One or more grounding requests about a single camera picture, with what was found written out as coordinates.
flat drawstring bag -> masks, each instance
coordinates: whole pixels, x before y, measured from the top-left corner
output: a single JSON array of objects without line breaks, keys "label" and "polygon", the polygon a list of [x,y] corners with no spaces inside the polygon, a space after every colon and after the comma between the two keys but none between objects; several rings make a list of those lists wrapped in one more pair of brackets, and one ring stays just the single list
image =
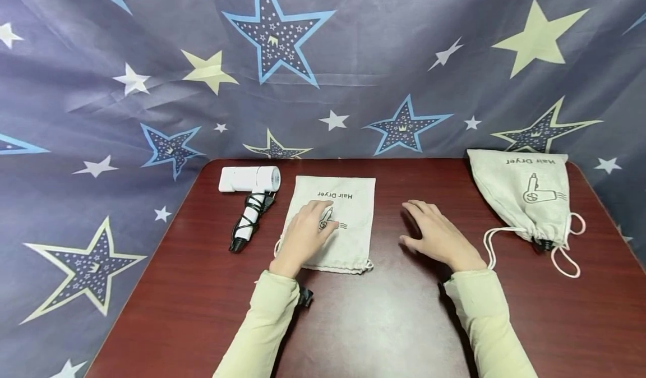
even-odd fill
[{"label": "flat drawstring bag", "polygon": [[325,228],[329,221],[339,222],[339,227],[303,267],[344,274],[361,274],[372,269],[368,256],[375,208],[374,178],[296,177],[294,195],[274,256],[280,251],[289,222],[310,200],[333,200],[334,204],[321,217],[319,229]]}]

wooden table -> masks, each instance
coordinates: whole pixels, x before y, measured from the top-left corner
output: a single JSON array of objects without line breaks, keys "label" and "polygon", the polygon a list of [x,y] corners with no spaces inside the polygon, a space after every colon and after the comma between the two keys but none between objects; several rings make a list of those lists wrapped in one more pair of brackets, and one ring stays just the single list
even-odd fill
[{"label": "wooden table", "polygon": [[[218,192],[223,166],[276,164],[282,185],[258,233],[228,252],[243,193]],[[581,171],[569,164],[571,208],[587,221],[570,254],[568,279],[513,233],[496,235],[496,271],[511,322],[539,377],[638,378],[646,374],[646,276]],[[303,271],[315,293],[292,324],[275,377],[476,377],[468,342],[441,294],[446,269],[407,254],[410,226],[400,204],[435,203],[475,243],[501,220],[477,191],[463,160],[291,160],[211,162],[176,215],[88,378],[211,377],[268,267],[298,174],[376,177],[370,258],[361,276]]]}]

sleeve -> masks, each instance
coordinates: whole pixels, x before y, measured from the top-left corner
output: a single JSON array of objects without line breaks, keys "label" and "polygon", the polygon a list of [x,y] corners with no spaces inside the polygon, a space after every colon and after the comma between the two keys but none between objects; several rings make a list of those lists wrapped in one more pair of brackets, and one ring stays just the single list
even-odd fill
[{"label": "sleeve", "polygon": [[537,378],[511,327],[505,293],[495,272],[458,272],[445,288],[469,336],[480,378]]},{"label": "sleeve", "polygon": [[269,378],[299,293],[295,280],[264,271],[247,316],[213,378]]}]

star-patterned fabric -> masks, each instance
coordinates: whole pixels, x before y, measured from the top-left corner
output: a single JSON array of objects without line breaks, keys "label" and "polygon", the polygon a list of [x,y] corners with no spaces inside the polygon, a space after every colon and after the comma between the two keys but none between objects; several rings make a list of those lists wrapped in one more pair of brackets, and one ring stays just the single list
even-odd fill
[{"label": "star-patterned fabric", "polygon": [[564,153],[646,262],[645,12],[0,0],[0,375],[87,372],[209,160]]},{"label": "star-patterned fabric", "polygon": [[365,128],[372,128],[383,134],[374,155],[382,154],[397,145],[420,153],[422,152],[419,142],[421,132],[437,126],[451,116],[453,115],[416,116],[413,113],[410,95],[408,95],[392,118],[368,124]]},{"label": "star-patterned fabric", "polygon": [[333,12],[284,15],[276,0],[256,0],[256,16],[224,13],[227,19],[258,50],[259,79],[262,84],[280,66],[318,86],[301,45]]},{"label": "star-patterned fabric", "polygon": [[549,153],[552,141],[558,137],[577,131],[580,128],[588,127],[591,124],[600,123],[600,120],[591,120],[588,122],[558,124],[556,120],[561,111],[564,99],[565,97],[559,99],[558,102],[550,107],[530,127],[523,128],[522,130],[497,132],[492,134],[492,136],[510,141],[511,145],[506,150],[528,150],[535,153]]},{"label": "star-patterned fabric", "polygon": [[204,155],[186,145],[200,130],[199,127],[186,132],[180,132],[170,137],[143,123],[141,124],[141,128],[144,129],[146,140],[148,140],[148,144],[153,149],[153,157],[142,165],[142,167],[171,162],[173,164],[173,179],[177,180],[186,161],[196,156]]}]

white hair dryer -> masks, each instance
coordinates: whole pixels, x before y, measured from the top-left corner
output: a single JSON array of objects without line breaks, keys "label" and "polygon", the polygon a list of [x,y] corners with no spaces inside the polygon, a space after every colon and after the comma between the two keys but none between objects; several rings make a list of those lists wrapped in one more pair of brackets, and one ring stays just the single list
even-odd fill
[{"label": "white hair dryer", "polygon": [[231,231],[229,251],[241,252],[258,228],[258,219],[274,201],[280,187],[280,171],[276,166],[224,167],[218,190],[221,192],[251,191],[244,212]]}]

